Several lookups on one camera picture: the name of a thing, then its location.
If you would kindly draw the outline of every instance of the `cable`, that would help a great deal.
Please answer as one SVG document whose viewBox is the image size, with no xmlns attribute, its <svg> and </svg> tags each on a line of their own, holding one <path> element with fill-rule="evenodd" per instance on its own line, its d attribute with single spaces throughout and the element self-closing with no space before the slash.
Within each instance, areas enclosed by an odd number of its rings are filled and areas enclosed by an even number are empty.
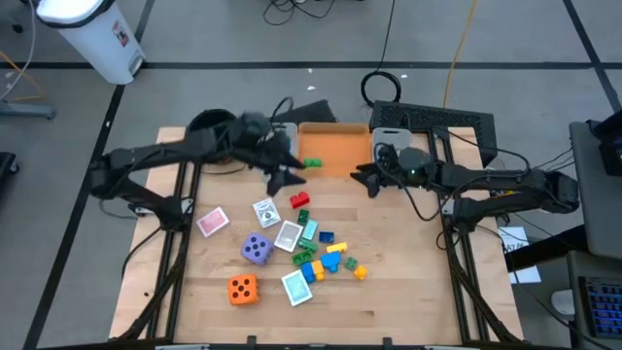
<svg viewBox="0 0 622 350">
<path fill-rule="evenodd" d="M 0 96 L 0 101 L 3 101 L 5 97 L 7 97 L 9 93 L 13 91 L 17 82 L 19 82 L 19 80 L 21 79 L 21 76 L 23 76 L 24 73 L 26 72 L 26 69 L 28 69 L 28 65 L 30 65 L 30 62 L 32 61 L 32 54 L 35 52 L 35 42 L 37 38 L 37 27 L 35 26 L 36 24 L 35 23 L 35 4 L 33 3 L 32 0 L 28 0 L 28 1 L 30 2 L 30 15 L 31 15 L 31 24 L 32 24 L 32 41 L 30 42 L 30 53 L 28 54 L 28 59 L 26 59 L 26 63 L 21 68 L 21 71 L 17 75 L 16 79 L 13 81 L 12 84 L 9 85 L 9 88 L 7 88 L 7 90 L 2 94 L 2 96 Z"/>
<path fill-rule="evenodd" d="M 116 219 L 124 219 L 124 220 L 136 220 L 136 219 L 138 219 L 135 216 L 115 214 L 113 212 L 110 212 L 110 211 L 106 210 L 106 208 L 104 207 L 104 199 L 99 199 L 98 205 L 99 205 L 99 210 L 102 213 L 108 215 L 109 217 L 113 217 L 113 218 L 116 218 Z"/>
<path fill-rule="evenodd" d="M 544 228 L 542 228 L 542 227 L 539 227 L 538 225 L 536 225 L 536 224 L 534 224 L 534 223 L 530 222 L 529 220 L 527 220 L 527 219 L 523 218 L 520 214 L 517 214 L 517 213 L 512 213 L 512 215 L 514 215 L 514 216 L 518 217 L 520 220 L 522 220 L 522 221 L 524 221 L 525 223 L 527 223 L 527 224 L 531 225 L 532 227 L 537 228 L 537 229 L 539 229 L 540 231 L 542 231 L 542 232 L 546 233 L 549 237 L 552 237 L 553 239 L 558 240 L 560 243 L 562 243 L 562 244 L 564 244 L 565 246 L 567 246 L 567 247 L 571 248 L 572 250 L 578 250 L 578 249 L 576 249 L 574 246 L 572 246 L 571 244 L 569 244 L 567 241 L 565 241 L 564 239 L 562 239 L 562 238 L 558 237 L 557 235 L 555 235 L 555 234 L 553 234 L 553 233 L 551 233 L 551 232 L 547 231 L 546 229 L 544 229 Z"/>
<path fill-rule="evenodd" d="M 15 98 L 12 102 L 18 102 L 18 101 L 25 101 L 25 100 L 33 100 L 33 99 L 39 99 L 39 98 L 44 98 L 45 97 L 45 92 L 44 90 L 41 88 L 41 86 L 39 85 L 39 83 L 37 83 L 37 81 L 32 78 L 30 75 L 28 75 L 27 73 L 25 73 L 21 68 L 19 68 L 15 62 L 13 62 L 8 55 L 6 55 L 4 52 L 0 51 L 0 57 L 2 57 L 5 61 L 7 61 L 7 63 L 9 63 L 13 69 L 17 70 L 18 73 L 22 74 L 24 76 L 24 78 L 26 78 L 28 80 L 28 82 L 30 82 L 30 84 L 35 87 L 37 89 L 37 92 L 39 93 L 39 95 L 33 95 L 33 96 L 23 96 L 23 97 L 18 97 Z"/>
<path fill-rule="evenodd" d="M 145 239 L 143 239 L 142 241 L 140 241 L 140 243 L 138 243 L 136 245 L 136 247 L 132 248 L 132 250 L 129 251 L 129 253 L 127 254 L 127 256 L 125 257 L 125 260 L 123 261 L 123 267 L 121 268 L 121 279 L 123 278 L 123 276 L 125 275 L 125 268 L 127 267 L 127 263 L 129 263 L 129 260 L 131 259 L 131 257 L 134 255 L 134 253 L 136 253 L 136 251 L 142 247 L 143 245 L 145 245 L 145 243 L 149 242 L 150 239 L 152 239 L 156 233 L 160 232 L 160 230 L 162 229 L 162 225 L 158 226 L 155 231 L 149 233 L 149 235 L 147 237 L 145 237 Z"/>
<path fill-rule="evenodd" d="M 566 159 L 564 159 L 564 160 L 562 160 L 562 161 L 560 161 L 560 162 L 558 162 L 556 164 L 553 164 L 553 165 L 549 166 L 544 171 L 550 171 L 552 168 L 558 167 L 560 165 L 564 165 L 567 161 L 572 160 L 572 159 L 574 159 L 574 155 L 570 155 L 570 157 L 567 157 Z"/>
<path fill-rule="evenodd" d="M 551 160 L 546 161 L 546 162 L 544 162 L 544 163 L 542 163 L 542 164 L 540 164 L 540 165 L 534 166 L 534 169 L 538 169 L 538 168 L 540 168 L 540 167 L 542 167 L 542 166 L 544 166 L 544 165 L 546 165 L 546 164 L 552 163 L 553 161 L 555 161 L 555 160 L 557 160 L 557 159 L 561 158 L 563 155 L 565 155 L 566 153 L 568 153 L 568 152 L 570 152 L 570 151 L 572 151 L 572 147 L 570 147 L 567 151 L 560 153 L 558 156 L 556 156 L 556 157 L 552 158 Z"/>
<path fill-rule="evenodd" d="M 382 49 L 382 57 L 380 58 L 378 67 L 373 72 L 365 75 L 363 77 L 363 80 L 361 81 L 361 95 L 363 96 L 363 100 L 367 103 L 367 106 L 371 108 L 373 108 L 374 103 L 371 102 L 369 97 L 367 97 L 367 92 L 365 91 L 367 82 L 369 81 L 371 77 L 380 76 L 380 77 L 387 78 L 396 87 L 396 97 L 394 97 L 393 101 L 399 102 L 401 100 L 401 82 L 399 81 L 399 79 L 395 75 L 389 72 L 380 71 L 380 68 L 382 68 L 382 64 L 385 61 L 385 54 L 387 53 L 387 44 L 389 44 L 389 34 L 391 33 L 391 25 L 393 24 L 393 13 L 394 13 L 395 8 L 396 8 L 396 0 L 393 0 L 393 4 L 391 5 L 391 15 L 389 16 L 389 25 L 387 26 L 387 35 L 385 37 L 385 45 L 384 45 L 384 49 Z"/>
<path fill-rule="evenodd" d="M 299 10 L 301 12 L 303 12 L 304 14 L 306 14 L 307 16 L 311 17 L 311 18 L 317 18 L 317 19 L 322 19 L 325 18 L 326 16 L 328 16 L 328 14 L 330 13 L 330 10 L 332 10 L 332 5 L 334 5 L 335 0 L 331 0 L 330 1 L 330 5 L 328 5 L 328 9 L 327 11 L 323 14 L 323 15 L 315 15 L 315 14 L 311 14 L 310 12 L 304 10 L 303 8 L 300 7 L 301 4 L 296 3 L 296 1 L 294 0 L 283 0 L 281 2 L 279 2 L 279 0 L 270 0 L 270 3 L 268 4 L 268 6 L 265 8 L 265 10 L 263 10 L 263 21 L 270 24 L 270 25 L 274 25 L 274 26 L 280 26 L 283 25 L 287 22 L 289 22 L 292 17 L 294 16 L 294 12 L 295 10 Z M 288 17 L 280 22 L 273 22 L 268 20 L 267 18 L 267 14 L 270 11 L 271 8 L 275 8 L 277 11 L 281 12 L 281 13 L 287 13 L 289 14 Z"/>
<path fill-rule="evenodd" d="M 454 133 L 452 131 L 449 131 L 449 129 L 447 129 L 447 128 L 442 128 L 442 127 L 439 127 L 439 126 L 433 126 L 432 128 L 435 128 L 435 129 L 440 130 L 442 132 L 447 132 L 448 134 L 450 134 L 450 135 L 452 135 L 452 136 L 454 136 L 454 137 L 456 137 L 456 138 L 458 138 L 458 139 L 460 139 L 460 140 L 462 140 L 464 142 L 467 142 L 469 145 L 475 146 L 475 147 L 477 147 L 480 150 L 484 149 L 484 150 L 489 150 L 489 151 L 496 151 L 496 152 L 501 152 L 501 153 L 505 153 L 505 154 L 508 154 L 508 155 L 520 158 L 521 160 L 523 160 L 525 162 L 525 170 L 523 170 L 522 173 L 519 175 L 520 177 L 527 176 L 530 173 L 530 171 L 532 170 L 531 165 L 529 163 L 529 160 L 525 156 L 523 156 L 523 155 L 517 154 L 517 153 L 512 152 L 512 151 L 496 148 L 496 147 L 487 147 L 487 146 L 478 145 L 478 144 L 476 144 L 476 143 L 474 143 L 472 141 L 466 140 L 464 137 L 462 137 L 460 135 L 457 135 L 456 133 Z M 516 175 L 501 175 L 500 174 L 500 175 L 490 175 L 489 177 L 499 177 L 499 178 L 510 177 L 511 178 L 511 177 L 517 177 L 517 176 Z"/>
<path fill-rule="evenodd" d="M 516 280 L 516 286 L 521 290 L 521 292 L 523 292 L 524 294 L 528 295 L 531 299 L 533 299 L 538 305 L 540 305 L 540 307 L 542 307 L 544 309 L 544 311 L 546 311 L 552 318 L 555 319 L 555 321 L 559 322 L 562 326 L 568 328 L 571 332 L 573 332 L 575 335 L 577 336 L 582 336 L 585 341 L 591 343 L 594 346 L 597 346 L 601 349 L 604 350 L 613 350 L 608 346 L 605 346 L 603 344 L 601 344 L 600 342 L 594 340 L 593 338 L 591 338 L 590 336 L 585 335 L 584 333 L 580 332 L 578 329 L 576 329 L 575 327 L 567 324 L 566 322 L 564 322 L 564 320 L 562 320 L 559 316 L 557 316 L 555 314 L 555 312 L 553 312 L 551 309 L 549 309 L 549 307 L 544 304 L 544 302 L 542 302 L 540 299 L 538 299 L 536 296 L 534 296 L 533 294 L 529 293 L 525 288 L 523 288 L 523 285 L 520 283 L 520 281 L 518 280 L 518 274 L 516 273 L 516 270 L 514 270 L 513 266 L 514 266 L 514 262 L 512 261 L 512 256 L 508 255 L 507 253 L 507 249 L 505 248 L 505 245 L 503 243 L 501 243 L 501 247 L 503 248 L 503 253 L 505 254 L 506 257 L 509 257 L 509 263 L 510 263 L 510 268 L 513 270 L 512 273 L 514 273 L 514 279 Z"/>
<path fill-rule="evenodd" d="M 451 86 L 451 78 L 454 75 L 454 67 L 456 67 L 456 62 L 458 61 L 460 52 L 463 50 L 463 44 L 465 43 L 465 38 L 467 37 L 468 31 L 470 30 L 470 25 L 473 22 L 473 17 L 475 16 L 475 9 L 477 8 L 477 1 L 478 0 L 473 0 L 473 4 L 470 7 L 470 13 L 468 14 L 468 21 L 466 22 L 465 31 L 463 31 L 463 36 L 460 38 L 460 44 L 458 44 L 458 49 L 456 50 L 454 59 L 451 61 L 451 66 L 449 67 L 449 73 L 447 73 L 447 82 L 445 83 L 445 96 L 443 97 L 443 108 L 445 108 L 445 106 L 447 105 L 447 96 L 449 95 L 449 87 Z"/>
<path fill-rule="evenodd" d="M 569 166 L 571 166 L 571 165 L 573 165 L 573 164 L 574 164 L 574 160 L 573 160 L 572 162 L 570 162 L 570 163 L 568 163 L 568 164 L 564 165 L 564 166 L 560 166 L 560 167 L 558 167 L 558 168 L 551 169 L 551 171 L 559 171 L 559 170 L 562 170 L 562 169 L 564 169 L 564 168 L 567 168 L 567 167 L 569 167 Z"/>
</svg>

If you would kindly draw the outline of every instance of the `black keyboard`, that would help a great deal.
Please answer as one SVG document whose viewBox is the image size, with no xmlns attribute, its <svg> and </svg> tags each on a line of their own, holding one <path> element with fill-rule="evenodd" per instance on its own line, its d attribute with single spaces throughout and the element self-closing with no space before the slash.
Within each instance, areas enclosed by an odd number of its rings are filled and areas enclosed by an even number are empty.
<svg viewBox="0 0 622 350">
<path fill-rule="evenodd" d="M 579 277 L 590 334 L 622 339 L 622 280 Z"/>
</svg>

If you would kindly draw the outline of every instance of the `orange tray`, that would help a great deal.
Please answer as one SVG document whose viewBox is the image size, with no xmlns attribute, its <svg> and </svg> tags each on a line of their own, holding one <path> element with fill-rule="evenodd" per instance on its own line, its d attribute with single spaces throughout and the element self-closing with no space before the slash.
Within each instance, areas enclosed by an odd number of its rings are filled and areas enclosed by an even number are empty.
<svg viewBox="0 0 622 350">
<path fill-rule="evenodd" d="M 365 123 L 303 122 L 298 127 L 298 157 L 319 158 L 322 167 L 306 177 L 349 177 L 357 165 L 371 162 L 371 134 Z"/>
</svg>

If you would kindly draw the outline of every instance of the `yellow lego brick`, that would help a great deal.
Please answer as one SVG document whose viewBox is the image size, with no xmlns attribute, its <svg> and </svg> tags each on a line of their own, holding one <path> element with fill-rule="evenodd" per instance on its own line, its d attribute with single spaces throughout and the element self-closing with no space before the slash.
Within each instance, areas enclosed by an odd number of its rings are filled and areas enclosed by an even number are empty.
<svg viewBox="0 0 622 350">
<path fill-rule="evenodd" d="M 348 250 L 348 243 L 346 242 L 327 246 L 327 253 L 333 253 L 333 252 L 345 253 L 347 250 Z"/>
<path fill-rule="evenodd" d="M 363 280 L 367 276 L 367 269 L 365 268 L 365 266 L 359 265 L 359 267 L 357 267 L 357 269 L 354 271 L 354 275 L 358 279 Z"/>
<path fill-rule="evenodd" d="M 322 262 L 311 262 L 311 268 L 313 268 L 313 274 L 315 275 L 315 279 L 318 281 L 324 281 L 324 267 L 322 266 Z"/>
</svg>

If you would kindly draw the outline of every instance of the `orange die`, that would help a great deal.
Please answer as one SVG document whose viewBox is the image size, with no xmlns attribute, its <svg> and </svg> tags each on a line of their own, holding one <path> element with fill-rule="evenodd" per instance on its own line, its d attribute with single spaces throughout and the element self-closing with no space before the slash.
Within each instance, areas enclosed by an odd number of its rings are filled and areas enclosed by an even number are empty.
<svg viewBox="0 0 622 350">
<path fill-rule="evenodd" d="M 239 275 L 229 278 L 226 285 L 231 305 L 252 304 L 259 301 L 259 286 L 254 274 Z"/>
</svg>

